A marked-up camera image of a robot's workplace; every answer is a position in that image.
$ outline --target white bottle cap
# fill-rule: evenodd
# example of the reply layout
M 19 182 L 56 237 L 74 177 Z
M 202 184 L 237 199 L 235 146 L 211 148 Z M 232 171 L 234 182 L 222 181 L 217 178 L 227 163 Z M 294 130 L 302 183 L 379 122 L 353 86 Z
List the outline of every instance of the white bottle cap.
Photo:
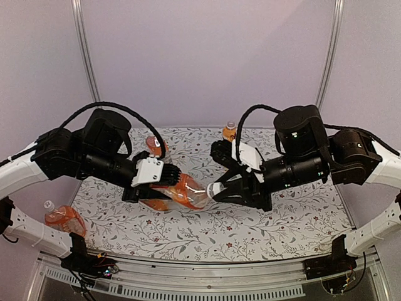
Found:
M 206 187 L 206 193 L 207 196 L 209 196 L 211 199 L 221 191 L 223 191 L 225 188 L 221 182 L 215 182 L 215 183 L 209 183 Z
M 236 128 L 236 123 L 234 121 L 228 121 L 227 128 L 229 130 L 234 130 Z
M 47 211 L 52 212 L 55 210 L 55 204 L 52 201 L 47 200 L 46 202 L 44 202 L 44 208 Z

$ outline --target leaf pattern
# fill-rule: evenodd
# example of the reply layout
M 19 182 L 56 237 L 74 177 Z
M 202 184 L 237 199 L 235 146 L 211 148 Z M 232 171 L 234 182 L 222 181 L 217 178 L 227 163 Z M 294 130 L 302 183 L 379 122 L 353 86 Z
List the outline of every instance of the leaf pattern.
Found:
M 210 157 L 218 129 L 160 129 L 174 164 L 206 185 L 225 172 Z M 147 129 L 130 133 L 133 153 L 146 149 Z M 246 129 L 243 142 L 265 159 L 278 156 L 274 131 Z M 211 202 L 199 211 L 154 211 L 121 201 L 123 189 L 95 178 L 83 181 L 73 202 L 92 249 L 124 255 L 190 261 L 259 261 L 317 255 L 351 227 L 331 180 L 272 195 L 273 210 Z

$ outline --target white backdrop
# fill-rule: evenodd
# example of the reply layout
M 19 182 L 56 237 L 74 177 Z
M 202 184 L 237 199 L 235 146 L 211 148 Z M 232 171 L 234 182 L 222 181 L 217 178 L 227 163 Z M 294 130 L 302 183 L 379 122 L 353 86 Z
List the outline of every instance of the white backdrop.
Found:
M 83 1 L 102 100 L 158 126 L 221 126 L 314 103 L 334 1 Z M 247 125 L 271 126 L 254 114 Z

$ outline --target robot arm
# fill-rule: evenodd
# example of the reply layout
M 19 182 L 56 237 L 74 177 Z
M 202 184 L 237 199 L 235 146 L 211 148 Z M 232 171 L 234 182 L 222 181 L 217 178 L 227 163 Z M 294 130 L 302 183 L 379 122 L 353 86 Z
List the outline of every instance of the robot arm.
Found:
M 401 189 L 400 154 L 367 131 L 344 128 L 328 137 L 315 106 L 291 107 L 274 119 L 276 147 L 282 156 L 264 161 L 258 150 L 234 141 L 212 145 L 213 159 L 229 170 L 208 191 L 216 201 L 271 210 L 270 194 L 309 182 L 380 183 Z M 241 178 L 230 180 L 235 175 Z M 345 272 L 356 257 L 401 230 L 401 194 L 375 219 L 333 240 L 331 255 L 305 261 L 308 278 Z
M 168 198 L 153 191 L 150 184 L 175 185 L 179 168 L 164 164 L 148 152 L 128 159 L 132 151 L 130 129 L 130 122 L 122 115 L 98 108 L 84 128 L 75 132 L 52 130 L 27 146 L 21 156 L 0 163 L 0 234 L 28 240 L 33 247 L 60 258 L 61 265 L 72 271 L 92 277 L 110 277 L 117 272 L 114 260 L 89 255 L 82 237 L 56 231 L 30 218 L 8 196 L 60 176 L 80 180 L 93 176 L 123 187 L 125 201 Z M 123 143 L 128 154 L 118 153 Z

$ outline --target orange liquid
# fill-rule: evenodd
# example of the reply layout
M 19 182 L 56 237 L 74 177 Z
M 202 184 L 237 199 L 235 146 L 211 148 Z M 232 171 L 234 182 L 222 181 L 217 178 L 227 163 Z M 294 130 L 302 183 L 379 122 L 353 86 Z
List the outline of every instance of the orange liquid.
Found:
M 180 181 L 175 186 L 153 185 L 152 188 L 169 196 L 176 203 L 194 210 L 204 208 L 209 200 L 205 189 L 187 174 L 181 174 Z
M 157 146 L 156 142 L 157 139 L 155 136 L 149 136 L 146 138 L 146 145 L 148 146 L 150 153 L 155 155 L 155 156 L 161 156 L 162 155 L 162 148 L 160 146 Z M 164 142 L 165 146 L 165 152 L 168 153 L 169 147 L 167 144 Z
M 71 206 L 61 206 L 53 212 L 47 213 L 44 220 L 46 225 L 53 229 L 67 233 L 74 232 L 85 237 L 85 222 Z
M 163 199 L 143 199 L 142 203 L 157 211 L 167 211 L 169 207 Z
M 232 142 L 236 138 L 236 129 L 228 129 L 225 127 L 223 129 L 223 139 L 228 140 L 229 142 Z

